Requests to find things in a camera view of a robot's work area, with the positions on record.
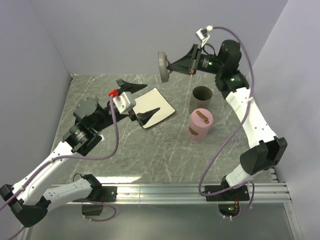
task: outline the black cable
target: black cable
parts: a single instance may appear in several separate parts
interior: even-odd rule
[[[77,175],[80,175],[81,176],[81,178],[83,178],[84,176],[82,176],[80,173],[76,173],[75,175],[73,175],[73,178],[72,178],[72,182],[75,182],[75,176],[77,176]]]
[[[203,50],[206,54],[209,55],[209,53],[205,50],[205,46],[207,46],[207,45],[208,45],[210,48],[212,48],[213,54],[216,55],[216,50],[215,50],[214,46],[212,46],[210,43],[206,43],[206,44],[203,46],[202,50]]]

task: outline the table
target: table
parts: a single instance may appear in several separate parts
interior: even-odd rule
[[[80,160],[72,165],[56,182],[68,184],[75,173],[93,174],[103,183],[176,183],[199,181],[205,167],[219,146],[238,126],[239,120],[232,108],[216,88],[212,74],[197,73],[194,76],[172,73],[168,83],[162,83],[158,75],[74,75],[67,94],[64,110],[54,140],[55,147],[62,136],[74,124],[73,112],[85,97],[99,99],[102,107],[107,105],[108,93],[118,88],[117,79],[130,83],[148,84],[134,94],[138,97],[153,88],[176,109],[165,121],[150,129],[126,118],[118,123],[120,143],[117,154],[108,160]],[[196,86],[212,89],[213,98],[209,107],[214,123],[207,139],[202,143],[192,142],[187,136],[189,126],[189,100]],[[108,127],[101,133],[102,141],[88,156],[106,156],[115,146],[115,131]],[[239,157],[249,149],[245,132],[241,129],[221,152],[209,170],[206,182],[219,182],[238,164]],[[255,177],[255,182],[273,181],[269,170]]]

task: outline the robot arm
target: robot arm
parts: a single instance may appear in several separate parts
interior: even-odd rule
[[[129,117],[143,126],[160,109],[156,108],[145,113],[135,114],[133,107],[136,102],[132,96],[146,84],[133,84],[122,79],[116,81],[119,89],[110,92],[113,95],[117,122]],[[84,175],[80,180],[56,188],[50,186],[56,182],[70,165],[83,159],[102,139],[99,133],[113,124],[110,104],[102,108],[97,99],[85,98],[74,111],[75,124],[63,136],[53,152],[29,175],[14,185],[5,184],[0,188],[0,195],[7,201],[22,191],[8,203],[17,219],[26,227],[41,221],[46,214],[66,203],[78,199],[96,201],[101,199],[102,185],[91,174]]]
[[[224,99],[229,103],[238,119],[244,119],[248,101],[250,111],[243,123],[250,149],[240,156],[240,164],[222,179],[224,188],[233,187],[251,180],[261,171],[277,165],[287,147],[284,137],[278,136],[266,123],[253,97],[245,76],[238,70],[242,57],[240,43],[234,40],[222,42],[218,54],[202,54],[210,37],[212,26],[196,32],[201,44],[193,44],[190,51],[179,60],[170,63],[164,52],[158,53],[159,70],[162,82],[168,82],[170,73],[194,75],[202,71],[215,74],[215,84]]]

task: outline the pink lid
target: pink lid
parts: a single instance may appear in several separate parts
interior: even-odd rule
[[[194,110],[190,115],[190,120],[197,128],[202,130],[210,128],[214,123],[214,117],[211,112],[204,108]]]

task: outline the gray disc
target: gray disc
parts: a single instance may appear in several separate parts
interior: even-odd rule
[[[168,74],[168,61],[167,61],[167,56],[165,52],[163,51],[158,51],[158,60],[159,60],[159,70],[160,70],[160,77],[161,81],[163,83],[169,82],[169,74]]]

